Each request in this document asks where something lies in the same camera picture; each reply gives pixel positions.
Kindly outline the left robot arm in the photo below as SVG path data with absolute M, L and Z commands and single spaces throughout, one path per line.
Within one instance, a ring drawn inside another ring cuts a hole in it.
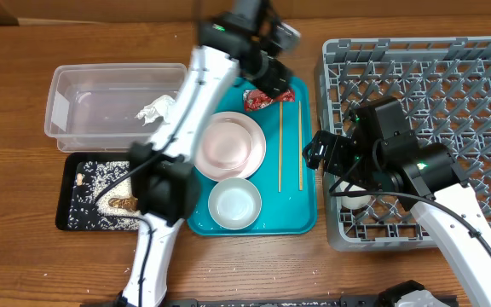
M 168 124 L 129 150 L 139 229 L 130 279 L 120 306 L 158 306 L 167 291 L 170 258 L 180 227 L 200 196 L 194 155 L 210 116 L 237 77 L 275 98 L 290 87 L 291 71 L 277 55 L 300 35 L 268 1 L 237 1 L 228 12 L 197 24 L 198 44 Z

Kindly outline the wooden chopstick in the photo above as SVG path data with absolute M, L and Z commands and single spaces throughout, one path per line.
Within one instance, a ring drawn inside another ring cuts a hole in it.
M 283 101 L 279 102 L 279 142 L 278 142 L 278 192 L 282 185 L 282 148 L 283 148 Z
M 302 129 L 302 102 L 298 102 L 297 107 L 298 121 L 298 175 L 299 175 L 299 190 L 303 191 L 303 162 L 302 162 L 302 145 L 303 145 L 303 129 Z

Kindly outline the white cup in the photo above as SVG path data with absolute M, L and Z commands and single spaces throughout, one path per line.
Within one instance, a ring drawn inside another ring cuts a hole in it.
M 350 187 L 349 192 L 364 191 L 364 188 L 351 185 L 349 182 L 342 182 L 339 185 L 339 188 L 342 192 L 344 192 L 347 187 Z M 357 210 L 363 208 L 364 206 L 369 204 L 371 199 L 372 197 L 370 195 L 358 196 L 358 197 L 343 196 L 340 198 L 341 206 L 350 210 Z

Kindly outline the red foil snack wrapper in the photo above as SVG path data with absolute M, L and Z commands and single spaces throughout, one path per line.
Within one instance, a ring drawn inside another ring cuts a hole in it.
M 246 112 L 255 112 L 276 102 L 294 102 L 295 97 L 294 90 L 287 90 L 276 98 L 270 98 L 261 90 L 246 90 L 243 95 L 244 109 Z

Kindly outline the rice food scraps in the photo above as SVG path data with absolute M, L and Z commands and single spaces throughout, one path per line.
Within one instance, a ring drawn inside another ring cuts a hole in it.
M 137 198 L 131 180 L 125 179 L 110 191 L 104 189 L 126 174 L 127 161 L 86 161 L 78 164 L 71 200 L 64 216 L 65 229 L 77 231 L 136 231 Z

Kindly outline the white napkin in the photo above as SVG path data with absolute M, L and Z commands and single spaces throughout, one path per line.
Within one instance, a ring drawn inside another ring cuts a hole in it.
M 170 112 L 175 103 L 176 101 L 172 96 L 162 95 L 143 107 L 136 115 L 136 118 L 143 120 L 143 125 L 153 123 L 168 124 Z

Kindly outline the small pink plate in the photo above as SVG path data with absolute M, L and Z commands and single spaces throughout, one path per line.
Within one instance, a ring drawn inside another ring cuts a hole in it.
M 205 133 L 201 153 L 210 165 L 233 170 L 249 159 L 251 148 L 249 132 L 241 126 L 230 125 L 227 128 L 211 127 Z

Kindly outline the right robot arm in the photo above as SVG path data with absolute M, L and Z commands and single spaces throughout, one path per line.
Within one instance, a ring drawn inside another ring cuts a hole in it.
M 392 196 L 436 243 L 472 304 L 491 306 L 491 227 L 451 150 L 420 146 L 393 96 L 367 101 L 352 111 L 350 137 L 316 132 L 303 148 L 308 168 L 354 186 L 332 197 Z

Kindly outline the grey bowl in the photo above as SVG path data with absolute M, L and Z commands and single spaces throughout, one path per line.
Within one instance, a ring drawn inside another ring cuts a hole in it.
M 263 206 L 256 186 L 243 178 L 228 178 L 217 183 L 208 197 L 208 211 L 224 229 L 240 230 L 251 226 Z

